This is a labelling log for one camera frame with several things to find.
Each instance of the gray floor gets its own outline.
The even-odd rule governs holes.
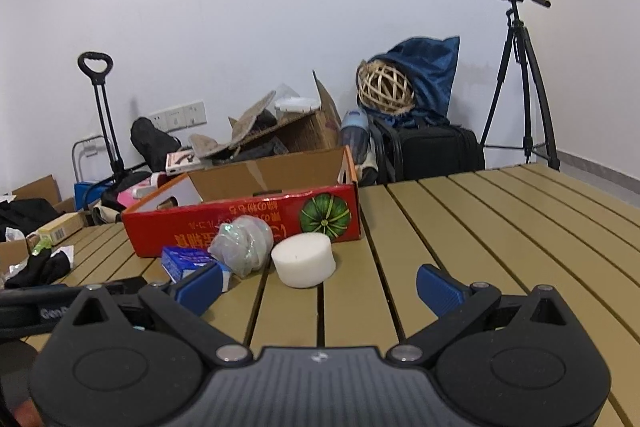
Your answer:
[[[640,208],[640,194],[637,194],[636,192],[632,192],[631,190],[627,190],[624,187],[620,187],[619,185],[616,185],[609,180],[600,178],[595,174],[591,174],[590,172],[581,171],[580,169],[572,167],[571,165],[562,164],[560,166],[560,171],[564,172],[564,174],[567,174],[568,176],[571,176],[572,178],[576,178],[585,183],[593,185],[600,190],[604,190],[612,196],[617,197],[619,200],[626,201],[627,203]]]

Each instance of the crumpled plastic wrap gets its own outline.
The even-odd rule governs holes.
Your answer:
[[[208,251],[244,279],[262,268],[271,248],[271,227],[258,217],[240,216],[231,223],[220,225]]]

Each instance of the green pumpkin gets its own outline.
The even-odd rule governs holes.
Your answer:
[[[300,210],[300,228],[303,232],[321,232],[331,239],[341,236],[350,222],[349,205],[328,192],[306,200]]]

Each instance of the white foam cylinder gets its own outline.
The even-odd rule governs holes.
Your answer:
[[[319,232],[287,237],[271,251],[280,280],[292,288],[311,288],[335,271],[331,240]]]

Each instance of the wicker ball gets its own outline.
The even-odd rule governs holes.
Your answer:
[[[387,114],[402,114],[415,106],[414,90],[394,66],[374,60],[360,63],[358,97],[363,105]]]

